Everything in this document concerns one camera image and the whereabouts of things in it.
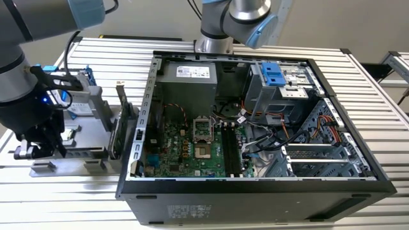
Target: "power supply label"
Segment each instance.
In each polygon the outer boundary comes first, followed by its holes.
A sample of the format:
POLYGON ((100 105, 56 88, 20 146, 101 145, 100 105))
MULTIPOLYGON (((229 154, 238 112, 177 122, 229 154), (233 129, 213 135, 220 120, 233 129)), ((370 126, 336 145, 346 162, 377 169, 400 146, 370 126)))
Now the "power supply label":
POLYGON ((210 68, 198 66, 178 66, 176 76, 178 78, 210 78, 210 68))

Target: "black computer chassis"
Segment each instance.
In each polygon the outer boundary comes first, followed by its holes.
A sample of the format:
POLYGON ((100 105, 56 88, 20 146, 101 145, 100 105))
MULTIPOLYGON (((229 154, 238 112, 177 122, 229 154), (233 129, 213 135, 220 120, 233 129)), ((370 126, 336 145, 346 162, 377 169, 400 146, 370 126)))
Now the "black computer chassis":
MULTIPOLYGON (((196 61, 217 61, 222 57, 248 63, 269 60, 306 62, 344 121, 344 131, 352 134, 377 180, 129 181, 125 180, 129 157, 124 157, 116 198, 126 201, 142 225, 332 222, 396 193, 313 59, 164 51, 153 54, 153 60, 162 63, 188 61, 185 57, 192 55, 196 61)), ((160 73, 162 68, 164 65, 152 62, 150 71, 160 73)))

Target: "aluminum extrusion table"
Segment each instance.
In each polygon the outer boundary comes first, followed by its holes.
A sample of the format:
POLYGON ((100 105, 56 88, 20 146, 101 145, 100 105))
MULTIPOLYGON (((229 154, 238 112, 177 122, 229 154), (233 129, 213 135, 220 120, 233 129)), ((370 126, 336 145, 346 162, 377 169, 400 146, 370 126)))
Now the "aluminum extrusion table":
MULTIPOLYGON (((128 100, 141 104, 152 51, 192 52, 192 42, 84 38, 69 52, 69 68, 89 64, 102 98, 118 105, 114 85, 125 82, 128 100)), ((349 117, 397 188, 397 194, 336 223, 292 225, 166 226, 170 229, 409 229, 409 118, 393 103, 348 50, 236 45, 234 54, 313 58, 337 93, 349 117)), ((8 151, 17 141, 8 130, 0 140, 0 226, 23 229, 137 229, 125 202, 114 200, 118 176, 29 177, 29 161, 8 151)))

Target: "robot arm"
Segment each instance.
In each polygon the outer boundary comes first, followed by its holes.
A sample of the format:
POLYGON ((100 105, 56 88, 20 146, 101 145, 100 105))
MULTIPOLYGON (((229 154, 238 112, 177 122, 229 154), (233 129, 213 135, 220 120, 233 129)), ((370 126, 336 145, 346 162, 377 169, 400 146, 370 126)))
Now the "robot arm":
POLYGON ((56 85, 41 68, 28 68, 19 44, 82 30, 104 18, 102 0, 0 0, 0 122, 21 141, 16 159, 52 156, 55 149, 63 156, 67 152, 63 111, 47 93, 56 85))
POLYGON ((266 43, 278 22, 270 13, 270 0, 202 0, 202 3, 196 52, 229 54, 233 39, 253 49, 266 43))
MULTIPOLYGON (((105 14, 117 8, 113 1, 116 7, 105 11, 102 0, 0 0, 0 123, 21 141, 15 159, 49 157, 55 150, 65 156, 60 136, 64 108, 49 103, 47 92, 81 90, 72 76, 64 80, 71 87, 57 86, 40 67, 29 68, 19 44, 102 23, 105 14)), ((230 53, 233 39, 250 48, 264 45, 277 24, 277 16, 269 13, 270 0, 202 2, 202 35, 196 52, 230 53)))

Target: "white label sticker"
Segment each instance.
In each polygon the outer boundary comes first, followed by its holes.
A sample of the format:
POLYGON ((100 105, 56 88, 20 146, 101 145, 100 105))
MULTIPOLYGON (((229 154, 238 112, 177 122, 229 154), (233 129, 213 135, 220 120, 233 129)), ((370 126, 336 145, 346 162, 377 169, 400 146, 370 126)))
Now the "white label sticker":
POLYGON ((208 218, 212 205, 168 205, 169 218, 208 218))
POLYGON ((178 78, 210 78, 210 68, 198 66, 177 67, 176 76, 178 78))
POLYGON ((85 103, 72 103, 68 111, 73 112, 78 116, 93 115, 92 109, 85 103))
POLYGON ((244 116, 248 111, 245 109, 240 110, 240 115, 244 116))
POLYGON ((241 116, 241 117, 237 119, 237 122, 241 124, 245 120, 246 120, 246 118, 245 118, 244 116, 241 116))
POLYGON ((297 77, 294 77, 294 76, 286 76, 285 79, 286 79, 286 82, 297 81, 297 77))

